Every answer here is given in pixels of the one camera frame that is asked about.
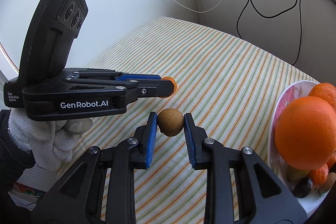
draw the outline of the gloved hand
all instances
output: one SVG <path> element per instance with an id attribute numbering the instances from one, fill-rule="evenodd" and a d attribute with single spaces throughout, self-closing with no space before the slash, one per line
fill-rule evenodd
<path id="1" fill-rule="evenodd" d="M 62 161 L 72 160 L 72 150 L 92 120 L 37 122 L 29 119 L 24 109 L 13 108 L 8 121 L 9 135 L 25 152 L 32 151 L 38 166 L 55 171 Z"/>

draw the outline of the pink floral plate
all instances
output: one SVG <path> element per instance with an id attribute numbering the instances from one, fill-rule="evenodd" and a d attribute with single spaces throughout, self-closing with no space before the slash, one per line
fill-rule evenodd
<path id="1" fill-rule="evenodd" d="M 279 116 L 281 112 L 284 110 L 284 108 L 293 100 L 308 96 L 309 92 L 315 85 L 317 85 L 317 83 L 308 80 L 302 80 L 288 86 L 281 94 L 271 119 L 268 135 L 267 164 L 290 190 L 294 189 L 295 184 L 290 183 L 286 178 L 286 169 L 288 165 L 281 158 L 281 156 L 277 151 L 277 148 L 275 147 L 274 131 Z M 310 215 L 321 204 L 326 195 L 327 193 L 321 196 L 319 195 L 318 191 L 311 191 L 307 197 L 298 198 L 298 201 L 301 204 L 301 206 L 306 210 L 307 214 Z"/>

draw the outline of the tablecloth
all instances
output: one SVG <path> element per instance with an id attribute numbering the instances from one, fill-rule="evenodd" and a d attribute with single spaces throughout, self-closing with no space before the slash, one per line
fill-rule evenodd
<path id="1" fill-rule="evenodd" d="M 266 160 L 270 119 L 279 95 L 298 80 L 315 81 L 242 39 L 166 17 L 137 29 L 88 67 L 171 76 L 179 88 L 167 99 L 139 99 L 125 114 L 94 118 L 92 129 L 73 151 L 73 161 L 64 164 L 58 176 L 88 147 L 115 146 L 144 125 L 150 111 L 168 107 L 191 112 L 195 124 L 225 146 L 250 146 Z M 152 165 L 135 170 L 134 180 L 138 224 L 203 222 L 206 172 L 191 168 L 183 132 L 168 138 L 158 130 Z M 237 219 L 234 181 L 232 188 Z"/>

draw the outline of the white plate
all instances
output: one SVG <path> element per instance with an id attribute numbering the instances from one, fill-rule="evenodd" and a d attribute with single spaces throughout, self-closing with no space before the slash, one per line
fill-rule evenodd
<path id="1" fill-rule="evenodd" d="M 286 178 L 286 168 L 287 164 L 281 158 L 278 153 L 277 148 L 274 144 L 274 130 L 279 119 L 281 112 L 284 108 L 293 100 L 308 96 L 309 92 L 313 88 L 313 86 L 317 85 L 317 83 L 302 80 L 295 82 L 288 86 L 284 92 L 281 94 L 279 100 L 277 101 L 275 110 L 272 115 L 269 135 L 268 135 L 268 166 L 276 173 L 276 175 L 282 180 L 282 182 L 290 189 L 293 190 L 295 185 L 291 184 Z M 321 204 L 326 194 L 322 196 L 319 195 L 318 191 L 311 191 L 308 196 L 305 198 L 298 198 L 297 200 L 301 204 L 301 206 L 305 209 L 307 214 L 310 214 L 317 206 Z"/>

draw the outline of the camera lens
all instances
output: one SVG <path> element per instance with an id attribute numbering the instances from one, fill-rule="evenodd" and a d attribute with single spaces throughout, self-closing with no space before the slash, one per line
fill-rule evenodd
<path id="1" fill-rule="evenodd" d="M 68 6 L 65 12 L 65 15 L 64 15 L 65 20 L 68 20 L 72 16 L 72 14 L 74 13 L 74 9 L 75 9 L 75 4 L 72 2 L 70 3 L 70 5 Z"/>
<path id="2" fill-rule="evenodd" d="M 71 28 L 73 28 L 77 24 L 77 22 L 79 21 L 79 16 L 80 16 L 80 13 L 79 13 L 79 10 L 77 10 L 75 15 L 73 16 L 73 19 L 71 22 Z"/>
<path id="3" fill-rule="evenodd" d="M 81 20 L 78 22 L 77 30 L 79 30 L 82 25 L 83 25 L 83 18 L 81 18 Z"/>

